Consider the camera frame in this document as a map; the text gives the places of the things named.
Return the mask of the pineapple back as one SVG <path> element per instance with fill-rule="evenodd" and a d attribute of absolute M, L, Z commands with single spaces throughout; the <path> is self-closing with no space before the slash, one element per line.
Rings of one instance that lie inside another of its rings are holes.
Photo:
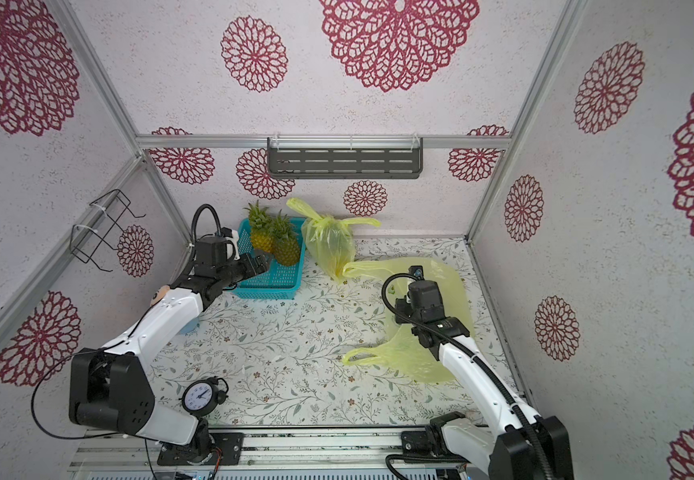
<path fill-rule="evenodd" d="M 267 213 L 268 208 L 256 201 L 249 203 L 246 210 L 250 227 L 249 240 L 253 248 L 272 254 L 275 240 L 271 230 L 272 217 Z"/>

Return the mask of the pineapple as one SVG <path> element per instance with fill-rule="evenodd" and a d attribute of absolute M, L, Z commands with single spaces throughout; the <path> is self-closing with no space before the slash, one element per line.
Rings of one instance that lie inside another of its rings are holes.
<path fill-rule="evenodd" d="M 279 212 L 271 221 L 270 232 L 275 260 L 285 267 L 296 265 L 300 259 L 301 246 L 289 216 Z"/>
<path fill-rule="evenodd" d="M 268 208 L 256 201 L 249 203 L 246 210 L 250 227 L 249 240 L 253 248 L 272 254 L 275 240 L 271 230 L 272 217 L 267 213 Z"/>

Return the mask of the yellow plastic bag top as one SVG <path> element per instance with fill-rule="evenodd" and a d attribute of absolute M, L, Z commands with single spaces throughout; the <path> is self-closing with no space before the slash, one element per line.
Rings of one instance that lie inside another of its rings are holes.
<path fill-rule="evenodd" d="M 374 218 L 353 217 L 336 219 L 332 215 L 321 215 L 299 198 L 290 198 L 286 205 L 303 215 L 306 220 L 301 234 L 307 251 L 314 261 L 335 281 L 343 281 L 344 268 L 355 259 L 353 225 L 380 227 Z"/>

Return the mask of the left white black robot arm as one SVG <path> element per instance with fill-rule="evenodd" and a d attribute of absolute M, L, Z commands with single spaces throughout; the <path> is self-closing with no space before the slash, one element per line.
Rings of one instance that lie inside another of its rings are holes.
<path fill-rule="evenodd" d="M 74 356 L 72 423 L 180 446 L 195 438 L 199 420 L 159 403 L 145 368 L 225 290 L 269 270 L 269 254 L 239 254 L 230 246 L 224 237 L 196 240 L 183 271 L 140 320 L 104 346 Z"/>

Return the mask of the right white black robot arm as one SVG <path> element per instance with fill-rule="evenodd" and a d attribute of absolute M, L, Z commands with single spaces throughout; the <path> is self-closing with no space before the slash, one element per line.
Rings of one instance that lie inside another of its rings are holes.
<path fill-rule="evenodd" d="M 394 274 L 382 285 L 381 298 L 395 321 L 409 324 L 419 344 L 454 376 L 486 422 L 479 427 L 460 414 L 431 421 L 431 458 L 462 460 L 477 479 L 574 477 L 565 426 L 540 415 L 504 383 L 464 324 L 445 313 L 436 282 Z"/>

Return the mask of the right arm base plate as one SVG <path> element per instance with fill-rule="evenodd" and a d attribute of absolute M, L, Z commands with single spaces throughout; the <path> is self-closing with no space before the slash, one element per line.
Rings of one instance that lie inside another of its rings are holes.
<path fill-rule="evenodd" d="M 421 458 L 423 461 L 438 460 L 443 462 L 461 461 L 462 458 L 445 446 L 442 434 L 437 430 L 404 430 L 400 434 L 403 455 Z"/>

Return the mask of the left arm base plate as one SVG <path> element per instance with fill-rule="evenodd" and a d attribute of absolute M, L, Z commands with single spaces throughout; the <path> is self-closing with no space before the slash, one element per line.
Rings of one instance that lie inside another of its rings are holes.
<path fill-rule="evenodd" d="M 238 465 L 243 449 L 243 433 L 214 432 L 188 445 L 166 443 L 158 455 L 158 466 Z"/>

